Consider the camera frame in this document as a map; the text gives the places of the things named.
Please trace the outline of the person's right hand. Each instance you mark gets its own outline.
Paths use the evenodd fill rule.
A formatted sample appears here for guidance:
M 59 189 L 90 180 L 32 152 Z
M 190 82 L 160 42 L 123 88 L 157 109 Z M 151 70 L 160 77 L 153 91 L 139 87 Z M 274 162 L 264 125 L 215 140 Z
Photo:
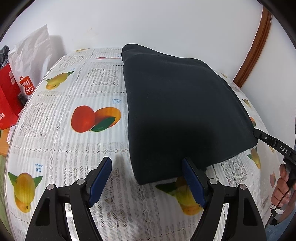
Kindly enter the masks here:
M 288 207 L 294 208 L 295 206 L 295 185 L 293 185 L 294 192 L 290 190 L 287 185 L 288 173 L 286 165 L 280 165 L 280 178 L 277 181 L 275 190 L 273 191 L 271 202 L 275 206 L 282 207 L 287 204 Z

